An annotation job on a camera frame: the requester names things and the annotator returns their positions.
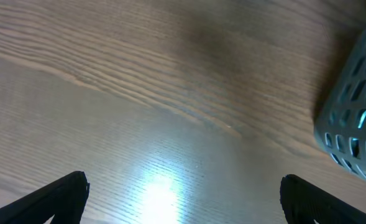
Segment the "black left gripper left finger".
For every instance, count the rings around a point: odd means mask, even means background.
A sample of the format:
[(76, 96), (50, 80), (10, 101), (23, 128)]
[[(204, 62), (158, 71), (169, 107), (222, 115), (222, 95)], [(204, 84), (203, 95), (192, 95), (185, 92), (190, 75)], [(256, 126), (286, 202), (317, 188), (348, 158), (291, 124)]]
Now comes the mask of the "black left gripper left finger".
[(85, 173), (74, 171), (0, 208), (0, 224), (79, 223), (89, 187)]

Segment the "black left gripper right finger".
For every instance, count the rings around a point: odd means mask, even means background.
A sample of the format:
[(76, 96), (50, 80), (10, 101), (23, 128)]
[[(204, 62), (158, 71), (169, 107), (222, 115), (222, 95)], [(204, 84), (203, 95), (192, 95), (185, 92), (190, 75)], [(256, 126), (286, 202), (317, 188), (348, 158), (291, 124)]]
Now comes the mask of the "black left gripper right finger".
[(280, 203), (289, 224), (366, 223), (366, 213), (294, 174), (281, 180)]

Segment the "grey plastic lattice basket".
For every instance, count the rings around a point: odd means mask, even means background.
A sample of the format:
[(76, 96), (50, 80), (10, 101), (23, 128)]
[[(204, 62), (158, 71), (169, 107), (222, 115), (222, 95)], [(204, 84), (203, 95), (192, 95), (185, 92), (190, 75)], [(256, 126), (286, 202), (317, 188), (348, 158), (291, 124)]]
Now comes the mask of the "grey plastic lattice basket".
[(356, 127), (366, 108), (366, 29), (354, 45), (314, 124), (319, 147), (336, 164), (366, 181), (366, 122)]

